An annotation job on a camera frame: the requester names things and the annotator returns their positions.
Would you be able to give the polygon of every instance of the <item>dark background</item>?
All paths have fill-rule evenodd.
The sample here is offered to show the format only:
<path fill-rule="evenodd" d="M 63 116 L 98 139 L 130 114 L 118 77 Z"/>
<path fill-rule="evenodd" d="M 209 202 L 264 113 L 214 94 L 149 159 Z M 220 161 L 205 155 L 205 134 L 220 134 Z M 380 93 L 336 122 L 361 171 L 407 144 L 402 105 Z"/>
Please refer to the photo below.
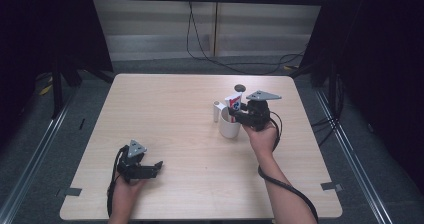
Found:
<path fill-rule="evenodd" d="M 14 131 L 40 73 L 112 71 L 91 0 L 0 0 L 1 147 Z"/>
<path fill-rule="evenodd" d="M 424 0 L 328 0 L 301 67 L 332 64 L 390 154 L 424 192 Z"/>

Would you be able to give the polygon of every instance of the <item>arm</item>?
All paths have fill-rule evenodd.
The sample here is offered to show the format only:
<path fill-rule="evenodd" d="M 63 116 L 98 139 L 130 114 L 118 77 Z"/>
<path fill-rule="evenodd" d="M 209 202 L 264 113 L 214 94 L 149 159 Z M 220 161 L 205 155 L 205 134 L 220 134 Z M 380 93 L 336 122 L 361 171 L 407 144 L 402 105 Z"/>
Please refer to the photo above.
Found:
<path fill-rule="evenodd" d="M 123 177 L 118 177 L 113 193 L 112 214 L 109 218 L 109 224 L 128 223 L 141 188 L 146 182 L 147 179 L 142 179 L 128 184 Z"/>
<path fill-rule="evenodd" d="M 250 138 L 250 144 L 262 171 L 277 180 L 290 184 L 272 155 L 277 131 L 268 123 L 264 130 L 254 131 L 243 126 Z M 316 223 L 308 205 L 296 194 L 265 181 L 274 218 L 278 224 L 283 223 Z"/>

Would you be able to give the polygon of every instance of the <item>small disc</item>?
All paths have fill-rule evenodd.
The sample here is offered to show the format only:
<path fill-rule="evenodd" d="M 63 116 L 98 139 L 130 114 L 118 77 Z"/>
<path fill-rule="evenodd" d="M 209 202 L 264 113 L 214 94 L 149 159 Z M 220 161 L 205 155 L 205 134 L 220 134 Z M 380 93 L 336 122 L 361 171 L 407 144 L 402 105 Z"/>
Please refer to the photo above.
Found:
<path fill-rule="evenodd" d="M 234 90 L 236 90 L 236 92 L 244 92 L 246 91 L 246 87 L 242 84 L 237 84 L 235 85 Z"/>

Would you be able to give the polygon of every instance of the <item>wooden table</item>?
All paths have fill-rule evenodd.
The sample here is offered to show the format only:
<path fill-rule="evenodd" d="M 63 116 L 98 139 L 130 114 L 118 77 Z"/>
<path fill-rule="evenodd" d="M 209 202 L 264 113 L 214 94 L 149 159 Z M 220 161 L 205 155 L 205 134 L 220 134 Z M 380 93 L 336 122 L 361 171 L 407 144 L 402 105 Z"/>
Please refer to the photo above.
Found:
<path fill-rule="evenodd" d="M 224 102 L 234 86 L 245 97 L 256 90 L 282 96 L 268 101 L 283 121 L 274 154 L 293 186 L 314 203 L 320 217 L 342 214 L 293 80 L 289 77 L 120 74 L 115 78 L 60 216 L 105 220 L 106 190 L 119 148 L 135 139 L 148 151 L 142 165 L 163 161 L 156 179 L 143 188 L 133 219 L 271 219 L 271 205 L 244 130 L 226 139 L 213 121 L 213 102 Z"/>

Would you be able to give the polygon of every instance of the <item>power cord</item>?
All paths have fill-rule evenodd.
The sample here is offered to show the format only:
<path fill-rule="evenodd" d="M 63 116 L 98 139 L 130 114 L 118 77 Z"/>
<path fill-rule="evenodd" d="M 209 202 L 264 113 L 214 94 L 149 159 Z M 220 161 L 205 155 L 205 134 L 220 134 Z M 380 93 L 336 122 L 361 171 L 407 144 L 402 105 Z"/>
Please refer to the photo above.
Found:
<path fill-rule="evenodd" d="M 305 52 L 305 51 L 302 51 L 302 52 L 297 53 L 297 54 L 287 54 L 287 55 L 284 55 L 284 56 L 282 56 L 279 59 L 279 61 L 277 63 L 259 63 L 259 62 L 222 63 L 222 62 L 219 62 L 219 61 L 216 61 L 216 60 L 212 60 L 208 56 L 206 56 L 206 54 L 205 54 L 205 52 L 203 50 L 202 44 L 200 43 L 199 33 L 197 31 L 196 21 L 194 20 L 193 6 L 192 6 L 192 3 L 191 2 L 189 2 L 189 6 L 190 6 L 190 16 L 189 16 L 188 30 L 187 30 L 187 36 L 186 36 L 186 49 L 187 49 L 187 53 L 192 58 L 194 58 L 196 60 L 209 61 L 209 62 L 211 62 L 211 63 L 213 63 L 215 65 L 222 66 L 222 67 L 228 68 L 228 69 L 230 69 L 232 71 L 239 72 L 239 73 L 246 74 L 246 75 L 268 75 L 268 74 L 272 74 L 272 73 L 278 71 L 281 68 L 281 65 L 286 64 L 286 63 L 289 63 L 289 62 L 295 60 L 296 58 L 303 56 L 303 53 Z M 203 57 L 195 57 L 195 56 L 193 56 L 191 54 L 189 48 L 188 48 L 188 46 L 189 46 L 188 45 L 189 44 L 189 35 L 190 35 L 190 29 L 191 29 L 191 21 L 193 21 L 193 26 L 194 26 L 194 29 L 195 29 L 195 32 L 196 32 L 197 42 L 198 42 L 198 45 L 200 47 L 200 50 L 202 52 Z M 290 58 L 289 60 L 283 61 L 284 58 L 289 57 L 289 56 L 293 56 L 293 57 Z M 249 72 L 242 71 L 242 70 L 239 70 L 239 69 L 236 69 L 236 68 L 231 67 L 231 66 L 234 66 L 234 65 L 258 65 L 258 64 L 264 65 L 264 66 L 275 66 L 275 68 L 273 68 L 270 71 L 263 72 L 263 73 L 249 73 Z"/>
<path fill-rule="evenodd" d="M 270 118 L 270 121 L 272 122 L 272 124 L 274 124 L 274 126 L 276 127 L 276 129 L 277 129 L 277 137 L 276 137 L 276 139 L 275 139 L 275 142 L 274 142 L 274 147 L 273 147 L 273 151 L 275 150 L 275 148 L 277 148 L 277 146 L 278 146 L 278 143 L 280 142 L 280 139 L 281 139 L 281 133 L 282 133 L 282 128 L 283 128 L 283 122 L 282 122 L 282 120 L 281 120 L 281 118 L 280 118 L 280 116 L 278 116 L 275 112 L 271 112 L 272 114 L 274 114 L 275 116 L 277 116 L 278 117 L 278 119 L 280 120 L 280 128 L 278 128 L 278 125 L 277 125 L 277 123 L 272 119 L 272 118 Z M 308 207 L 309 207 L 309 209 L 311 210 L 311 212 L 312 212 L 312 215 L 314 216 L 314 218 L 315 218 L 315 220 L 316 220 L 316 222 L 318 223 L 318 213 L 317 213 L 317 211 L 316 211 L 316 209 L 315 209 L 315 206 L 314 206 L 314 204 L 311 202 L 311 200 L 309 200 L 309 198 L 307 197 L 307 196 L 305 196 L 302 192 L 300 192 L 299 190 L 297 190 L 296 188 L 294 188 L 293 186 L 291 186 L 291 185 L 289 185 L 289 184 L 287 184 L 287 183 L 284 183 L 284 182 L 282 182 L 282 181 L 280 181 L 280 180 L 277 180 L 277 179 L 274 179 L 274 178 L 272 178 L 272 177 L 270 177 L 270 176 L 268 176 L 268 175 L 266 175 L 263 171 L 262 171 L 262 169 L 261 169 L 261 167 L 260 166 L 258 166 L 258 173 L 259 173 L 259 176 L 261 176 L 264 180 L 266 180 L 266 181 L 268 181 L 268 182 L 271 182 L 272 184 L 274 184 L 274 185 L 277 185 L 277 186 L 279 186 L 279 187 L 281 187 L 281 188 L 284 188 L 284 189 L 286 189 L 286 190 L 288 190 L 288 191 L 290 191 L 290 192 L 292 192 L 292 193 L 294 193 L 294 194 L 296 194 L 297 196 L 299 196 L 307 205 L 308 205 Z"/>
<path fill-rule="evenodd" d="M 320 121 L 318 121 L 317 123 L 312 124 L 312 127 L 315 126 L 321 126 L 321 125 L 331 125 L 331 130 L 328 132 L 328 134 L 318 143 L 318 146 L 321 147 L 326 141 L 327 139 L 331 136 L 331 134 L 334 132 L 334 130 L 337 128 L 337 125 L 339 125 L 339 121 L 340 121 L 340 116 L 342 114 L 342 110 L 344 107 L 344 86 L 341 82 L 340 76 L 337 76 L 337 97 L 338 97 L 338 105 L 337 108 L 335 110 L 335 113 L 333 115 L 332 118 L 330 119 L 322 119 Z M 318 133 L 322 130 L 326 129 L 326 127 L 321 128 L 317 131 L 314 131 L 314 133 Z"/>
<path fill-rule="evenodd" d="M 116 166 L 118 164 L 119 157 L 124 152 L 124 149 L 125 149 L 124 147 L 119 149 L 118 153 L 116 154 L 115 162 L 113 163 L 112 178 L 110 180 L 109 188 L 107 190 L 107 213 L 109 217 L 110 215 L 112 215 L 112 200 L 113 200 L 113 193 L 115 191 L 116 180 L 118 180 L 118 178 L 120 177 L 120 175 L 115 177 Z"/>

